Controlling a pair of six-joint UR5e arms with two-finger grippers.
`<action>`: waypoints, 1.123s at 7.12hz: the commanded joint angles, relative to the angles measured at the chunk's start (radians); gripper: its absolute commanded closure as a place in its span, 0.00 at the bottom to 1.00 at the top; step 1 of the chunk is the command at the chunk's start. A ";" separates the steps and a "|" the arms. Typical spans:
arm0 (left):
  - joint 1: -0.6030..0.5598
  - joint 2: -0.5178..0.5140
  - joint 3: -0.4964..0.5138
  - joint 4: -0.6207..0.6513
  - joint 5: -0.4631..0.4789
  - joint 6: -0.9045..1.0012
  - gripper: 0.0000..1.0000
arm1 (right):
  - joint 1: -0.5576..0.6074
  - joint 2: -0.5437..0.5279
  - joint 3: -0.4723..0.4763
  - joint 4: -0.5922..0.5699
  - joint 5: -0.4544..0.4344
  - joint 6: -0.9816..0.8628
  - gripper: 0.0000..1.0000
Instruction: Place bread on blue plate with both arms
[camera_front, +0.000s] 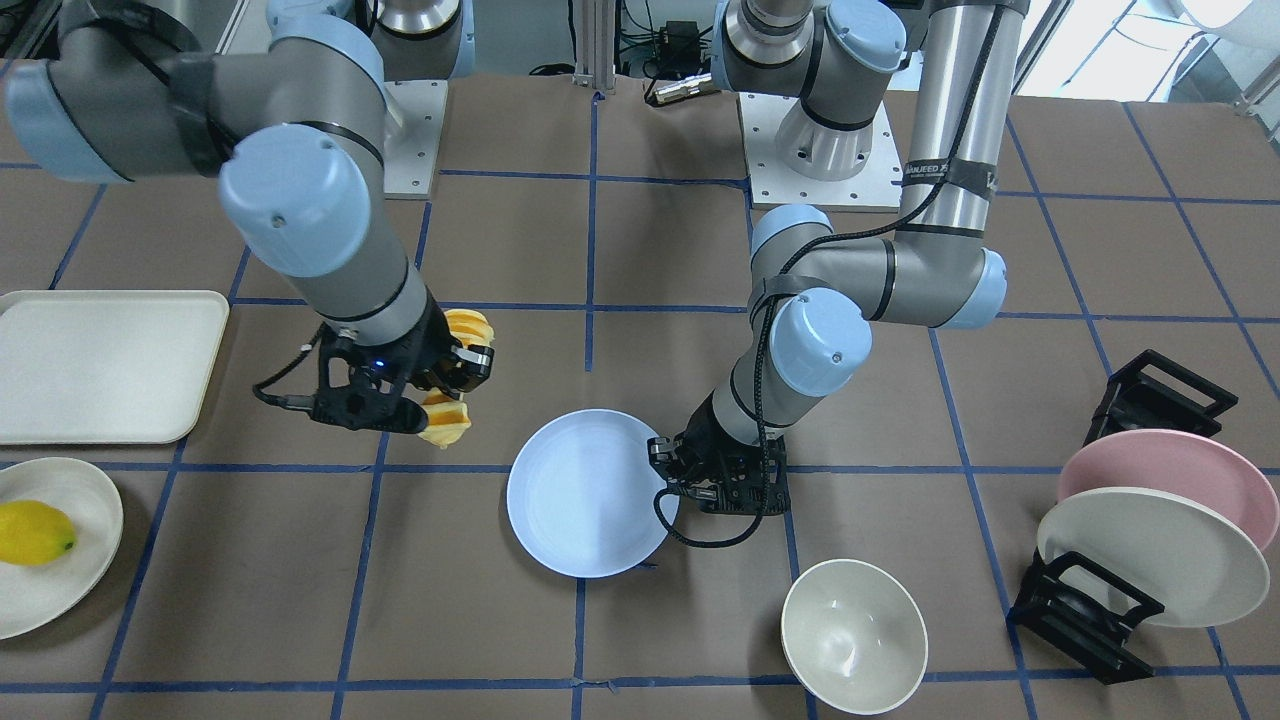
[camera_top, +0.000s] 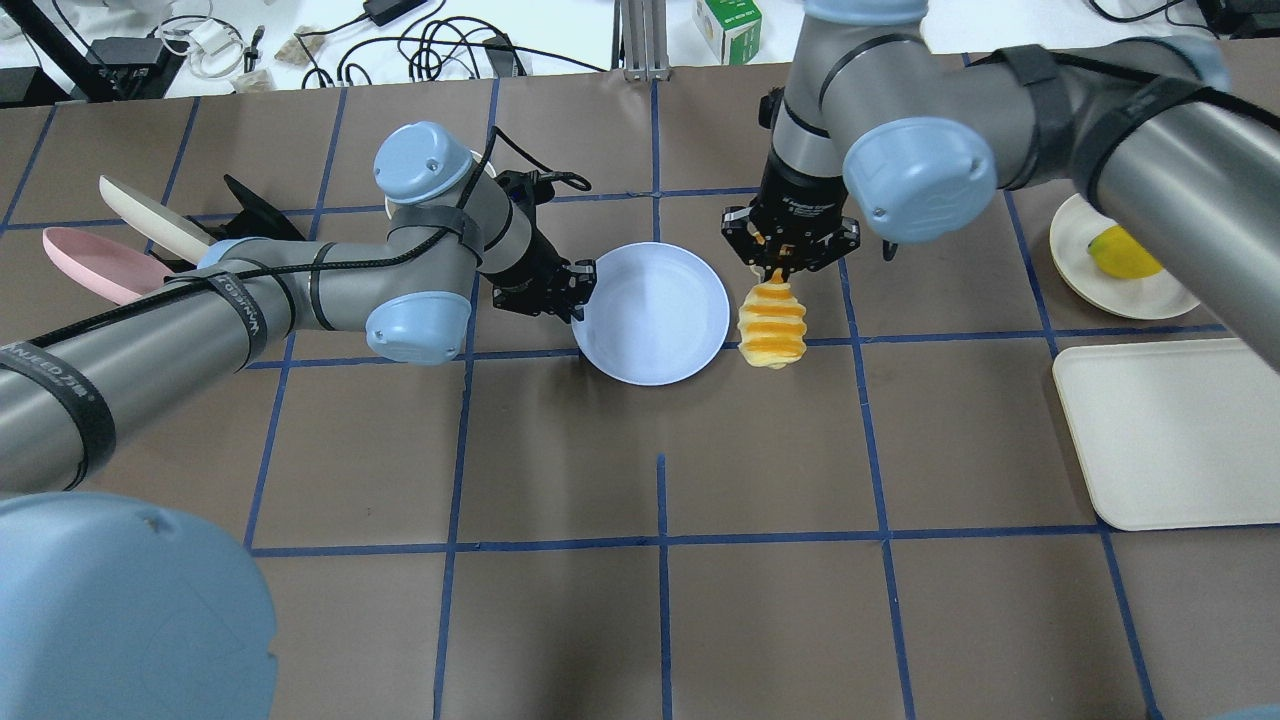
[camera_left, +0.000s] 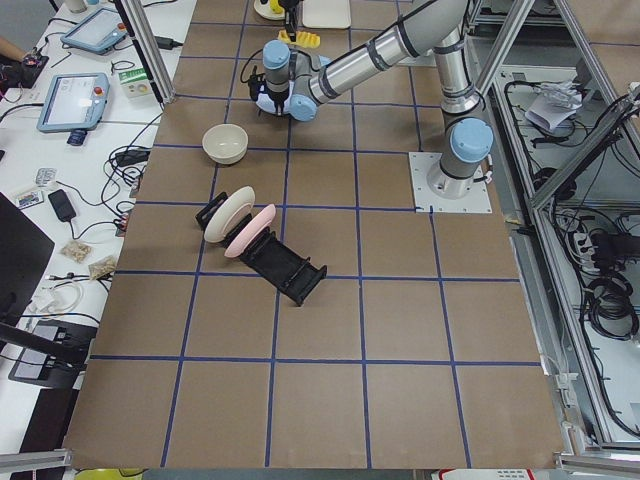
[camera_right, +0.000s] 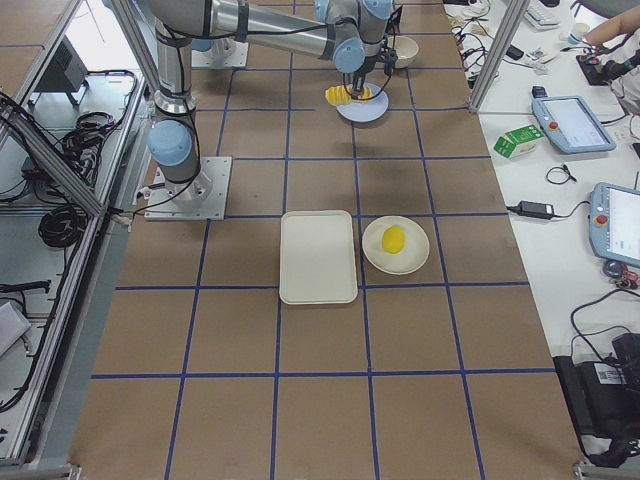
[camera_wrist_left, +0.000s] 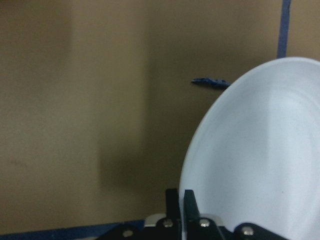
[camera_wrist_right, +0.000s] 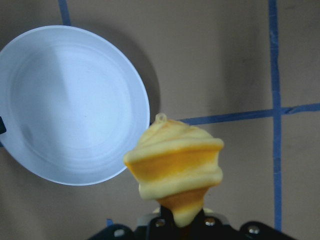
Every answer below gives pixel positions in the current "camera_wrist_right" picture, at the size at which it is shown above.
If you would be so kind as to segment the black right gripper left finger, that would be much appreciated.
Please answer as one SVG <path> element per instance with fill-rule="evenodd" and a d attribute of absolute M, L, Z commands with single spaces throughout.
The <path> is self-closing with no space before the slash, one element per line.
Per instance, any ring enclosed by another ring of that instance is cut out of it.
<path fill-rule="evenodd" d="M 164 207 L 162 205 L 160 206 L 160 217 L 161 217 L 161 219 L 164 220 L 165 225 L 170 226 L 170 227 L 175 226 L 173 213 L 167 207 Z"/>

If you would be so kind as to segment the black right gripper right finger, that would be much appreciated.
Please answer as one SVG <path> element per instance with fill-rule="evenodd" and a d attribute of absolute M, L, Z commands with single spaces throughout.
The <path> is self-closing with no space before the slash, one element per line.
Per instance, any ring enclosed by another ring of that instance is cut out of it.
<path fill-rule="evenodd" d="M 205 224 L 205 211 L 202 208 L 194 217 L 192 225 L 204 225 Z"/>

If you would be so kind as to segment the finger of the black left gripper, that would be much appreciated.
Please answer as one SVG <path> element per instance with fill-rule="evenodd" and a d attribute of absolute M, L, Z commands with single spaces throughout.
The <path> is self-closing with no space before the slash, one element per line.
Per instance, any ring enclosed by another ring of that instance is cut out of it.
<path fill-rule="evenodd" d="M 0 134 L 4 134 L 6 132 L 6 126 L 3 122 L 2 117 L 0 117 Z"/>

